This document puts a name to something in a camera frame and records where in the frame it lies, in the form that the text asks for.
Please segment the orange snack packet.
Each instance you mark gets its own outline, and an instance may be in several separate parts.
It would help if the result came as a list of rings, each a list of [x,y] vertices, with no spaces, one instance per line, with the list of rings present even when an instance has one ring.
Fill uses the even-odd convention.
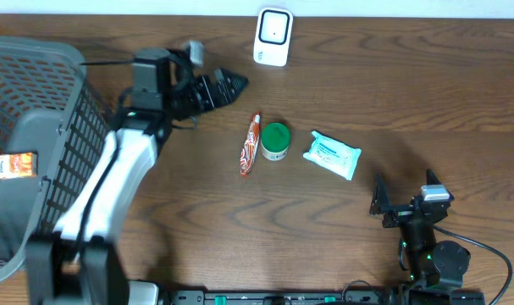
[[[37,176],[37,154],[33,152],[0,155],[0,179]]]

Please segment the teal wet wipes pack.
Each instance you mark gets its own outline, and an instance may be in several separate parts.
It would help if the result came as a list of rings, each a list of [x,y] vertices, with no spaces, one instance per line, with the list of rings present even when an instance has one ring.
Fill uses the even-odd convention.
[[[316,130],[312,131],[312,136],[311,147],[303,153],[302,157],[346,180],[352,180],[362,150],[350,147]]]

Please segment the red orange candy bar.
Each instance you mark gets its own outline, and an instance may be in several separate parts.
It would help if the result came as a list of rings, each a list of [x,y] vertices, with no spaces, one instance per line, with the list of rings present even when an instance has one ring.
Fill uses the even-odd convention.
[[[247,177],[255,163],[257,149],[260,142],[260,121],[262,114],[260,111],[252,115],[246,139],[240,154],[240,175]]]

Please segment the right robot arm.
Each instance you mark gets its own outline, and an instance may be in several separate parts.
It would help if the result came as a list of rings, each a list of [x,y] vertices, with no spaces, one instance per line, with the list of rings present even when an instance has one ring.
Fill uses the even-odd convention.
[[[452,291],[463,286],[470,252],[455,241],[437,241],[434,233],[434,225],[448,216],[453,200],[431,169],[426,170],[426,184],[406,204],[393,204],[384,180],[379,175],[375,179],[369,213],[381,215],[384,228],[400,230],[399,259],[407,261],[401,267],[423,288]]]

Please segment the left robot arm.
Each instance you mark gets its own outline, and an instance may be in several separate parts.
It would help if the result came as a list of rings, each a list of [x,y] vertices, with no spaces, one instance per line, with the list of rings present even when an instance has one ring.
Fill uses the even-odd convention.
[[[129,61],[133,85],[118,101],[97,165],[52,233],[25,247],[32,304],[164,304],[159,285],[129,280],[116,249],[135,193],[180,121],[233,103],[244,75],[203,66],[200,42],[182,49],[141,49]]]

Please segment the green lid white jar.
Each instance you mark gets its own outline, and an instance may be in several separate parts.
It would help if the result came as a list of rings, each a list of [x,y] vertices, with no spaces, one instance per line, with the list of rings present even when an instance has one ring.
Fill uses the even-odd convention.
[[[263,156],[270,161],[283,159],[289,150],[290,139],[286,125],[279,122],[266,125],[261,136]]]

